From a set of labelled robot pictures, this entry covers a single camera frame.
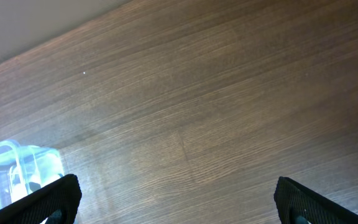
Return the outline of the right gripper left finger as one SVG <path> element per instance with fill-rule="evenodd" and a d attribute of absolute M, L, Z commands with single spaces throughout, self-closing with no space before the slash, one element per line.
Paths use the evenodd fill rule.
<path fill-rule="evenodd" d="M 81 197 L 77 176 L 67 174 L 0 209 L 0 224 L 73 224 Z"/>

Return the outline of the clear plastic container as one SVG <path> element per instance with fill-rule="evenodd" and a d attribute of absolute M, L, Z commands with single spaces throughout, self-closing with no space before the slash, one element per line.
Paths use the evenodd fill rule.
<path fill-rule="evenodd" d="M 64 175 L 56 149 L 0 141 L 0 209 Z"/>

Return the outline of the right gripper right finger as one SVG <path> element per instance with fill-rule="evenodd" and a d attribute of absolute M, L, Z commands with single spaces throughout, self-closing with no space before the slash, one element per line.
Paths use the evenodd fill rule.
<path fill-rule="evenodd" d="M 358 223 L 358 215 L 289 177 L 279 177 L 273 195 L 282 224 Z"/>

